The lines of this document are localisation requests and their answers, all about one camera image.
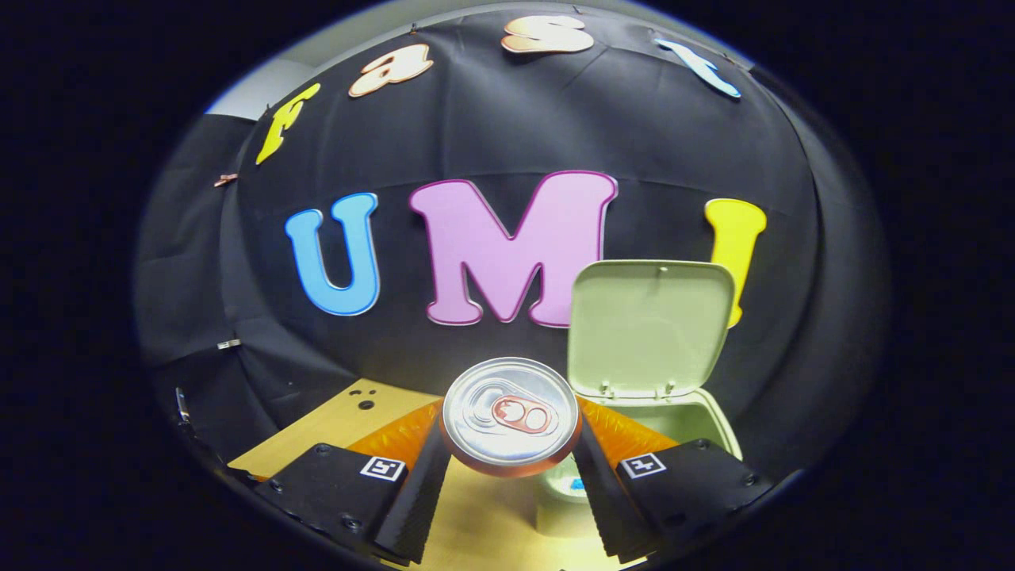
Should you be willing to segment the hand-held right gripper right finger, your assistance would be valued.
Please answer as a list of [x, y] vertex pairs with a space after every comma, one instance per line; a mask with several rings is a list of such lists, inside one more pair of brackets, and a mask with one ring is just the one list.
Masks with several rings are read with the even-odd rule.
[[688, 555], [775, 492], [710, 440], [678, 443], [590, 399], [579, 406], [577, 469], [605, 552], [622, 563]]

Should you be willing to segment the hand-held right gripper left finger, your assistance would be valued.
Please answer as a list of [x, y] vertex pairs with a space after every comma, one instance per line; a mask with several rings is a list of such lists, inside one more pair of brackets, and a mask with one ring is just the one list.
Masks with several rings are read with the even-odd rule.
[[348, 447], [309, 447], [254, 492], [318, 536], [363, 556], [420, 563], [450, 452], [442, 401], [420, 406]]

